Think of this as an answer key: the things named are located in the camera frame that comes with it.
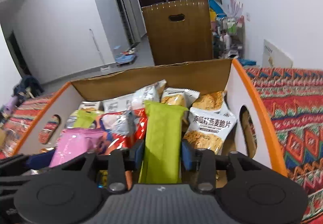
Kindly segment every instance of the gray floor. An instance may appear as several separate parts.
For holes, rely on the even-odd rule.
[[[45,93],[47,94],[47,93],[52,93],[59,90],[68,81],[90,78],[94,76],[107,75],[107,74],[124,71],[132,68],[155,65],[147,36],[143,36],[142,41],[138,44],[138,46],[136,47],[136,50],[137,50],[137,59],[131,65],[126,65],[122,67],[117,67],[115,65],[112,65],[110,70],[103,71],[103,72],[100,71],[100,68],[95,68],[90,71],[83,71],[77,74],[72,74],[72,75],[57,79],[55,81],[44,84],[42,86],[45,90]]]

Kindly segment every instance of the cardboard flap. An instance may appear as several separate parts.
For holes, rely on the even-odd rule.
[[[163,79],[167,80],[167,87],[188,88],[204,95],[225,89],[230,68],[230,59],[216,59],[135,68],[73,81],[72,84],[87,101],[102,101],[130,94]]]

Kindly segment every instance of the round black disc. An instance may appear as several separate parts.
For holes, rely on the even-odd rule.
[[[301,221],[307,207],[302,187],[276,173],[245,171],[221,192],[223,209],[248,224],[287,224]]]
[[[36,224],[71,224],[91,217],[100,189],[79,171],[55,171],[26,183],[15,194],[19,214]]]

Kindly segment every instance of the white snack bag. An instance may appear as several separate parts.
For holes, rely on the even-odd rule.
[[[131,101],[134,94],[123,95],[120,97],[107,99],[103,101],[105,113],[118,113],[131,110]]]
[[[189,108],[199,96],[200,92],[198,91],[169,87],[164,90],[161,102],[168,105],[181,105]]]
[[[152,85],[145,86],[139,90],[137,90],[133,94],[132,98],[132,109],[141,109],[144,108],[144,101],[145,100],[151,100],[154,102],[160,101],[160,95],[163,92],[163,89],[165,88],[166,80],[161,80],[157,83],[154,83]]]
[[[215,93],[221,93],[221,104],[218,104],[218,100],[216,96],[213,96],[213,94],[208,94],[208,95],[203,95],[200,98],[197,99],[196,102],[193,103],[194,108],[202,109],[202,110],[207,110],[209,112],[212,112],[214,114],[220,114],[224,116],[233,116],[234,114],[228,109],[228,106],[224,100],[226,91],[222,92],[215,92]]]
[[[95,110],[101,110],[101,101],[96,101],[96,102],[86,102],[86,101],[83,101],[81,102],[78,110],[89,110],[89,109],[95,109]]]
[[[189,114],[190,126],[184,135],[184,139],[196,149],[206,148],[220,155],[222,145],[236,124],[234,115],[224,116],[192,107]]]

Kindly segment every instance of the screw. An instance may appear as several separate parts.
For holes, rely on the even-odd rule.
[[[115,182],[109,185],[109,189],[116,192],[123,191],[125,188],[126,188],[125,185],[120,182]]]
[[[197,188],[201,191],[211,191],[213,189],[213,185],[209,182],[200,183],[197,185]]]

